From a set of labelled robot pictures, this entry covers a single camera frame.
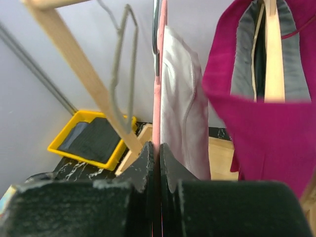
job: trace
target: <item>gray lining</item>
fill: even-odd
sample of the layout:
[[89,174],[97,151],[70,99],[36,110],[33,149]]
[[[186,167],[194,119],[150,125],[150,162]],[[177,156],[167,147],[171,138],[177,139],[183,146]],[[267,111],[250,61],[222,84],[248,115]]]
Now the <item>gray lining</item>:
[[[277,0],[281,35],[296,31],[292,13],[284,0]],[[255,19],[259,11],[254,0],[245,11],[237,28],[236,59],[234,64],[231,94],[254,98],[251,78],[251,50],[255,32]],[[311,100],[301,62],[299,34],[282,40],[285,99]]]

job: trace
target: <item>white wall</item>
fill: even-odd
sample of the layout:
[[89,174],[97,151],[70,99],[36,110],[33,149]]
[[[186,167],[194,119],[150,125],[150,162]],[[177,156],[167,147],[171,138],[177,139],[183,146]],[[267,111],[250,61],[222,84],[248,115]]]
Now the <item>white wall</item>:
[[52,171],[46,151],[71,115],[0,39],[0,197],[11,184]]
[[[168,23],[186,43],[199,54],[204,71],[217,21],[233,0],[169,0]],[[152,121],[153,112],[153,56],[152,17],[153,0],[104,0],[120,22],[124,5],[129,3],[140,27],[134,114],[144,121]],[[109,85],[116,32],[106,12],[96,0],[67,6],[58,10],[75,35],[84,52],[106,86]],[[0,21],[17,38],[54,83],[79,109],[98,110],[84,87],[63,61],[39,25],[19,0],[0,0]],[[123,60],[120,69],[120,106],[126,111],[130,46],[133,34],[131,21],[127,25]],[[223,126],[210,112],[210,126]]]

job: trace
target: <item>metal strip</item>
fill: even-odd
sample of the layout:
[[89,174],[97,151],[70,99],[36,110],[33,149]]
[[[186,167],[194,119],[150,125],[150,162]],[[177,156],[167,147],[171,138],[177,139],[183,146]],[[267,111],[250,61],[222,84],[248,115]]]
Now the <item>metal strip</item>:
[[53,84],[40,66],[32,59],[32,57],[23,49],[23,47],[14,39],[5,26],[0,22],[0,39],[14,52],[18,58],[31,70],[31,72],[40,80],[40,82],[55,96],[55,98],[70,113],[74,114],[78,110],[64,96],[64,94]]

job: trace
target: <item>white cloth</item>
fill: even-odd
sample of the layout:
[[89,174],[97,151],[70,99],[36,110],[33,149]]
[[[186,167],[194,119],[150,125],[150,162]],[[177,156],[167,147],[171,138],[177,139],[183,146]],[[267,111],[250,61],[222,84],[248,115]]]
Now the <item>white cloth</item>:
[[164,30],[160,141],[197,178],[210,179],[208,107],[198,55],[170,27]]

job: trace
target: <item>magenta bag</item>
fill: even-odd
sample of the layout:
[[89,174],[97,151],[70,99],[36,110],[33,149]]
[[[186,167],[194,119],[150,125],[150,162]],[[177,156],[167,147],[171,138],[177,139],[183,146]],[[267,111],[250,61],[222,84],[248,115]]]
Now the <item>magenta bag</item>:
[[278,0],[285,103],[254,100],[251,51],[257,0],[221,16],[203,90],[232,137],[239,179],[287,183],[299,198],[316,164],[316,4]]

